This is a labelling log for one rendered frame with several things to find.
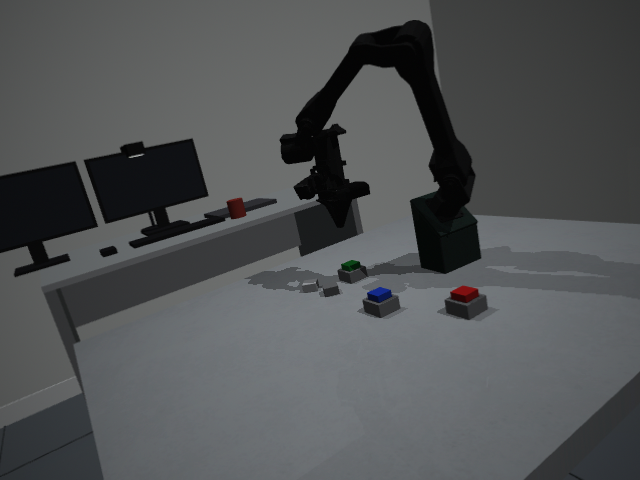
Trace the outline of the blue button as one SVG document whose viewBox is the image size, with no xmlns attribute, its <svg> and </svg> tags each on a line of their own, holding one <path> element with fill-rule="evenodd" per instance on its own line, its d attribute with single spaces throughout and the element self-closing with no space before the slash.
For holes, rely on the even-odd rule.
<svg viewBox="0 0 640 480">
<path fill-rule="evenodd" d="M 367 293 L 367 298 L 363 299 L 364 311 L 379 318 L 400 309 L 398 295 L 391 293 L 391 290 L 378 287 Z"/>
</svg>

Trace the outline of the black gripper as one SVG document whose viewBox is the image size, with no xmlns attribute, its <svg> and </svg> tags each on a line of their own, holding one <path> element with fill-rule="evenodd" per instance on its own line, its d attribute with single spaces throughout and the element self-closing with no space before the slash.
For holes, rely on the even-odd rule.
<svg viewBox="0 0 640 480">
<path fill-rule="evenodd" d="M 353 199 L 370 194 L 369 185 L 366 182 L 349 182 L 345 179 L 343 166 L 346 160 L 340 157 L 315 161 L 316 165 L 312 166 L 317 173 L 319 168 L 326 170 L 330 179 L 332 189 L 321 190 L 316 201 L 325 205 L 329 211 L 337 228 L 344 227 L 350 204 Z"/>
</svg>

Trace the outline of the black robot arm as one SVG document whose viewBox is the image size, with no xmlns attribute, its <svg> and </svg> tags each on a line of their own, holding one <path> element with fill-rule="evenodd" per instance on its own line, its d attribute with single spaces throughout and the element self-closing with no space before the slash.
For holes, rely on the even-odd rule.
<svg viewBox="0 0 640 480">
<path fill-rule="evenodd" d="M 472 160 L 455 137 L 434 73 L 431 31 L 419 20 L 356 37 L 325 87 L 296 117 L 297 133 L 280 138 L 283 161 L 294 164 L 311 161 L 313 157 L 321 161 L 341 156 L 337 135 L 345 134 L 346 130 L 338 124 L 322 129 L 338 99 L 364 65 L 395 68 L 410 85 L 434 148 L 428 166 L 434 182 L 440 186 L 425 204 L 441 223 L 463 217 L 460 209 L 470 201 L 475 179 Z M 312 199 L 324 188 L 332 189 L 322 167 L 319 173 L 314 168 L 310 173 L 293 187 L 300 200 Z"/>
</svg>

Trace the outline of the green button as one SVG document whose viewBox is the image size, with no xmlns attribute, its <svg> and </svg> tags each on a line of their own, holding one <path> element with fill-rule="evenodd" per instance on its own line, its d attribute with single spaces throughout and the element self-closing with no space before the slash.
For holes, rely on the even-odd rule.
<svg viewBox="0 0 640 480">
<path fill-rule="evenodd" d="M 359 261 L 350 260 L 341 264 L 341 267 L 337 270 L 340 281 L 352 284 L 368 277 L 366 266 L 360 265 Z"/>
</svg>

